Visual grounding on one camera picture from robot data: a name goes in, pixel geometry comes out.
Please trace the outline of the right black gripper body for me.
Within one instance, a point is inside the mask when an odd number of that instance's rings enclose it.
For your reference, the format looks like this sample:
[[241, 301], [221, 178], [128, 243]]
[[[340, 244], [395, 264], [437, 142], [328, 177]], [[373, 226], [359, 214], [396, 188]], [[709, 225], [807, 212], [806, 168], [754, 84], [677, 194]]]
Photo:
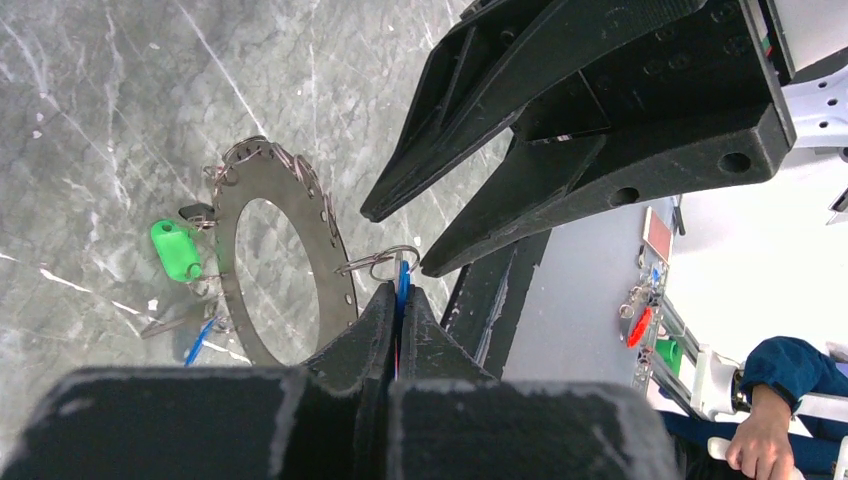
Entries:
[[767, 103], [795, 75], [773, 1], [708, 1], [567, 76], [513, 124], [524, 142]]

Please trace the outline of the round metal keyring disc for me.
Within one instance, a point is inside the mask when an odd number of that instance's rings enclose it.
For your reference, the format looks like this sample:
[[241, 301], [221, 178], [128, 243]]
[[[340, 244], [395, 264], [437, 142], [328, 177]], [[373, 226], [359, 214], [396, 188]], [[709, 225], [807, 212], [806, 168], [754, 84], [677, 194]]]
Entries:
[[410, 245], [349, 256], [315, 170], [264, 136], [236, 143], [204, 171], [214, 186], [215, 278], [253, 366], [306, 360], [358, 319], [358, 274], [387, 281], [393, 265], [420, 261]]

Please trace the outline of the green key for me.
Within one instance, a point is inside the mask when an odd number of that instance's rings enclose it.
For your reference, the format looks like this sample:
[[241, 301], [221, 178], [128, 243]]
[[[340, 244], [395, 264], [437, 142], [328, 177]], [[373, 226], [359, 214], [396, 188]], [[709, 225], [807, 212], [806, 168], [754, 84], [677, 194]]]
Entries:
[[203, 274], [202, 261], [189, 231], [170, 219], [155, 222], [150, 238], [166, 275], [191, 283]]

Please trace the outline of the operator bare hand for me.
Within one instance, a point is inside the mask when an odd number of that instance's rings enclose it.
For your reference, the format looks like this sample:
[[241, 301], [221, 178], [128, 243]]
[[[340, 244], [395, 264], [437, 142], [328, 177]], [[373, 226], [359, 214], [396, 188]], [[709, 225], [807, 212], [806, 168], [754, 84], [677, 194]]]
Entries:
[[751, 411], [737, 428], [726, 453], [729, 466], [750, 479], [787, 480], [794, 475], [789, 442], [790, 405], [773, 389], [757, 385]]

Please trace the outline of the operator blue sleeve forearm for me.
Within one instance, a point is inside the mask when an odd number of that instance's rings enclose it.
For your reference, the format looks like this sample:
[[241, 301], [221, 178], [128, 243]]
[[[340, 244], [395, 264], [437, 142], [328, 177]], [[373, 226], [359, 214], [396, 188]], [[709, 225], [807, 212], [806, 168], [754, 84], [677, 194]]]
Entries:
[[740, 390], [753, 400], [760, 386], [773, 390], [792, 411], [809, 393], [847, 396], [847, 376], [834, 360], [807, 341], [786, 336], [764, 340], [748, 355]]

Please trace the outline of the black key top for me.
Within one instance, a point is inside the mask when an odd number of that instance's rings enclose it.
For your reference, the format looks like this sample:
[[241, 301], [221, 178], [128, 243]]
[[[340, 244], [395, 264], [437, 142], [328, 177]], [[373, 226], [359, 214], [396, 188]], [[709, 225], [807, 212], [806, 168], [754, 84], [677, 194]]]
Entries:
[[206, 203], [194, 203], [178, 209], [178, 215], [186, 222], [200, 229], [215, 226], [215, 209]]

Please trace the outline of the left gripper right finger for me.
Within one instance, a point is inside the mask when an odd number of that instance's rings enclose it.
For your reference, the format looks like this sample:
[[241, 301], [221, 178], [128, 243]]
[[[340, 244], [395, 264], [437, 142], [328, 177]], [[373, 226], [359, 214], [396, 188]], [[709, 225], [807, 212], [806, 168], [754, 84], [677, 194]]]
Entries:
[[663, 421], [634, 389], [490, 379], [417, 286], [403, 334], [403, 372], [388, 394], [388, 478], [678, 478]]

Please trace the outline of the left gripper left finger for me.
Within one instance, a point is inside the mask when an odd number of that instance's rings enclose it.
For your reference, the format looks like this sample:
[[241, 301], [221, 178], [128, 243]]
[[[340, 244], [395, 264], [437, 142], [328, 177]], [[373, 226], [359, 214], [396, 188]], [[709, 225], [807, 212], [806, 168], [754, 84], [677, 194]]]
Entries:
[[92, 367], [37, 403], [5, 479], [381, 479], [396, 295], [294, 367]]

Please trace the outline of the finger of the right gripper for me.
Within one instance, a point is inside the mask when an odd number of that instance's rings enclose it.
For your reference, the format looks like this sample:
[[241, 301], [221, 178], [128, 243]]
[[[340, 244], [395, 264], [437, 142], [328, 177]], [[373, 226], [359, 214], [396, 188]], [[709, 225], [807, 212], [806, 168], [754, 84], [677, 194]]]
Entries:
[[773, 104], [518, 145], [421, 261], [443, 276], [514, 241], [622, 206], [773, 178], [795, 132]]
[[513, 123], [533, 99], [701, 1], [484, 1], [429, 54], [397, 146], [361, 207], [378, 223]]

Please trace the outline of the blue key top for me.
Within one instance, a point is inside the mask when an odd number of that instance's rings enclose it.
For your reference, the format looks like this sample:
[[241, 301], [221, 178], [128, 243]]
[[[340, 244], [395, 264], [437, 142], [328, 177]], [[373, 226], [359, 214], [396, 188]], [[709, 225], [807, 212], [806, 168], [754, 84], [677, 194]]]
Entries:
[[395, 315], [394, 315], [394, 378], [400, 374], [400, 352], [402, 345], [403, 318], [410, 285], [409, 263], [401, 257], [397, 258], [398, 275], [395, 281]]

